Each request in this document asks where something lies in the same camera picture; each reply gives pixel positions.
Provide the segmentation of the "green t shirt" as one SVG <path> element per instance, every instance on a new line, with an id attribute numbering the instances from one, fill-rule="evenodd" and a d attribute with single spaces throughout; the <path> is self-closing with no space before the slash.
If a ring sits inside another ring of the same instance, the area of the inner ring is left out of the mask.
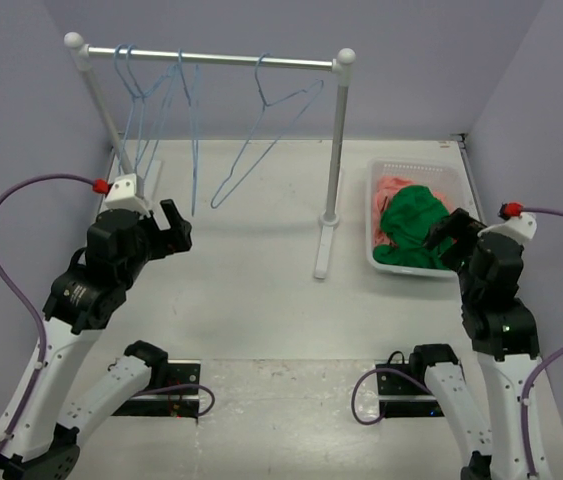
<path id="1" fill-rule="evenodd" d="M 444 203 L 426 186 L 408 185 L 394 193 L 379 190 L 372 205 L 372 258 L 382 265 L 446 270 L 441 254 L 453 241 L 443 240 L 432 250 L 424 243 L 430 228 L 448 215 Z"/>

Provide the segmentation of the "blue hanger with shirt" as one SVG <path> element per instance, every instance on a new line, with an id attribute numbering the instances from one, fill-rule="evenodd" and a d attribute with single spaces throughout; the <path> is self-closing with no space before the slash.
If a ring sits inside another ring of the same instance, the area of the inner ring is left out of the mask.
<path id="1" fill-rule="evenodd" d="M 198 82 L 200 68 L 198 64 L 193 67 L 192 81 L 188 82 L 184 73 L 184 52 L 178 50 L 178 73 L 180 74 L 183 92 L 188 107 L 188 119 L 191 141 L 191 159 L 192 159 L 192 184 L 191 184 L 191 216 L 196 215 L 197 195 L 198 195 L 198 175 L 199 175 L 199 98 L 198 98 Z"/>

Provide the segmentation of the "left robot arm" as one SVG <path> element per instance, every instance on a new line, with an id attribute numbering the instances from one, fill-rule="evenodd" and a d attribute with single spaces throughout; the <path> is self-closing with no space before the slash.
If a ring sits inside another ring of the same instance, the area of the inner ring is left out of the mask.
<path id="1" fill-rule="evenodd" d="M 0 418 L 3 478 L 67 478 L 81 448 L 105 420 L 131 397 L 167 385 L 167 353 L 136 341 L 89 391 L 67 399 L 86 356 L 143 267 L 192 247 L 191 225 L 174 201 L 160 206 L 166 230 L 152 213 L 112 209 L 99 214 L 85 247 L 53 282 L 43 307 L 44 335 Z"/>

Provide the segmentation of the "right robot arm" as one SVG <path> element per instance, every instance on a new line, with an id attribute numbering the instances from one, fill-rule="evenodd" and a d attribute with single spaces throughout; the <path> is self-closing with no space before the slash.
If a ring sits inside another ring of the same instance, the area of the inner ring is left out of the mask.
<path id="1" fill-rule="evenodd" d="M 427 249 L 452 243 L 441 261 L 459 279 L 462 325 L 483 375 L 489 413 L 480 411 L 447 344 L 415 346 L 407 380 L 439 404 L 463 458 L 463 479 L 554 476 L 533 393 L 532 373 L 541 362 L 537 325 L 517 296 L 524 246 L 536 229 L 534 216 L 520 210 L 486 226 L 456 209 L 425 238 Z"/>

